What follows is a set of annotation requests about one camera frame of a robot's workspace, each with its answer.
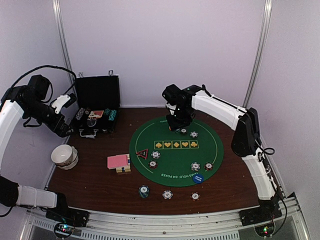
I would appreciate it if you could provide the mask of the blue small blind button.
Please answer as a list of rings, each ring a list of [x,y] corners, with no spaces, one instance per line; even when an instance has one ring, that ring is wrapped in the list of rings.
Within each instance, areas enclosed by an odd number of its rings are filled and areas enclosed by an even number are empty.
[[[197,173],[192,177],[192,180],[195,184],[201,184],[204,182],[205,178],[202,174]]]

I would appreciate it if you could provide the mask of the red-backed card deck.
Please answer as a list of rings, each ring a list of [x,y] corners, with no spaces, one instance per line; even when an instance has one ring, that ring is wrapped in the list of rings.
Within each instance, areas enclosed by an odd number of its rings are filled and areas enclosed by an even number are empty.
[[[129,155],[120,154],[107,157],[107,168],[109,170],[117,168],[125,168],[129,166]]]

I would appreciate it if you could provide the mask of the blue white chip stack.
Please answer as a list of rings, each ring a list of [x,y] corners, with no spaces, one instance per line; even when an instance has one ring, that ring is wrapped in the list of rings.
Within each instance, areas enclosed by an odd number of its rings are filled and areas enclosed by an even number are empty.
[[[171,190],[165,190],[162,196],[165,200],[170,200],[173,197],[173,192]]]

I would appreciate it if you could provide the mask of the red black chip stack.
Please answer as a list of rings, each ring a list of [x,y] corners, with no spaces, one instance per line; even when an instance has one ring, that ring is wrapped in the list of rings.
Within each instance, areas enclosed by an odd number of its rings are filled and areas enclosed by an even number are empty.
[[[193,200],[193,201],[198,201],[200,199],[201,195],[198,193],[198,192],[192,192],[190,194],[190,198]]]

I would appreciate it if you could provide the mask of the green chip stack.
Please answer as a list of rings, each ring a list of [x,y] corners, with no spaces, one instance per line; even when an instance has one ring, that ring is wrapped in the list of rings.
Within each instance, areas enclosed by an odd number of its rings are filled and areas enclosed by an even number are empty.
[[[138,189],[138,194],[141,198],[145,199],[149,196],[150,189],[147,185],[142,185]]]

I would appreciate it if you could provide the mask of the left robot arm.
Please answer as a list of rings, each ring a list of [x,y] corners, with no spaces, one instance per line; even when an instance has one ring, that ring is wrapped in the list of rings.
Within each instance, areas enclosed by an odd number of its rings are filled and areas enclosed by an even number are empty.
[[[65,122],[62,108],[68,108],[76,100],[74,93],[66,90],[56,99],[46,99],[48,91],[53,90],[51,81],[34,72],[45,69],[46,65],[29,70],[6,90],[0,100],[0,154],[3,155],[11,135],[21,119],[24,126],[35,119],[37,126],[46,125],[61,138],[70,136],[74,129]],[[0,178],[0,203],[12,209],[16,206],[52,209],[52,213],[61,222],[72,218],[63,193],[54,193],[13,182],[4,176]]]

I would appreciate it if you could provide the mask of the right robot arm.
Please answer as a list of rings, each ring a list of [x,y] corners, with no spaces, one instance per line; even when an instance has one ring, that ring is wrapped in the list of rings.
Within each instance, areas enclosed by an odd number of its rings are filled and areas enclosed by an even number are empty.
[[[257,189],[259,207],[255,209],[256,216],[261,221],[275,216],[280,197],[266,158],[274,150],[262,147],[257,110],[218,98],[210,94],[205,85],[191,85],[180,89],[171,84],[164,89],[162,97],[169,110],[166,120],[171,131],[189,126],[195,111],[201,111],[223,122],[234,131],[231,149],[245,162]]]

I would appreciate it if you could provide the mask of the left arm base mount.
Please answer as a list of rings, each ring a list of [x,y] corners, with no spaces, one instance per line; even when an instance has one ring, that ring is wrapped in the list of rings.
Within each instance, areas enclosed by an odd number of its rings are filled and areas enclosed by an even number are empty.
[[[68,208],[66,212],[49,208],[46,210],[45,217],[73,227],[86,227],[89,215],[90,213],[88,211],[74,208]]]

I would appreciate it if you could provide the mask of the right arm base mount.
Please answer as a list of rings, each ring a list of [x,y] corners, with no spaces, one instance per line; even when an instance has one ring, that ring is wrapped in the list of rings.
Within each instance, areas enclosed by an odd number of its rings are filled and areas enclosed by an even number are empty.
[[[245,209],[239,212],[242,226],[249,226],[271,221],[272,219],[279,218],[282,215],[283,214],[281,210],[264,212],[261,207]]]

